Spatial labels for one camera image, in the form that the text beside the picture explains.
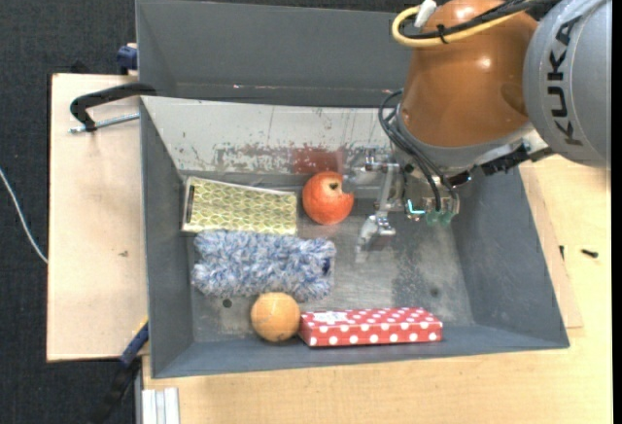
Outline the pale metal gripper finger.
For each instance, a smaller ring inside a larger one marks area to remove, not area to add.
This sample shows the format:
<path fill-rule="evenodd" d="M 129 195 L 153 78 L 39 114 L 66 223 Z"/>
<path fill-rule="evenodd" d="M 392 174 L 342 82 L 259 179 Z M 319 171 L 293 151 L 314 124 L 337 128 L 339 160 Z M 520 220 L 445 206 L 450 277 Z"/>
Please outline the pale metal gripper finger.
<path fill-rule="evenodd" d="M 387 171 L 384 159 L 355 159 L 346 172 L 346 182 L 351 185 L 374 185 Z"/>
<path fill-rule="evenodd" d="M 364 263 L 370 255 L 383 252 L 396 236 L 387 217 L 370 215 L 363 223 L 356 245 L 355 260 Z"/>

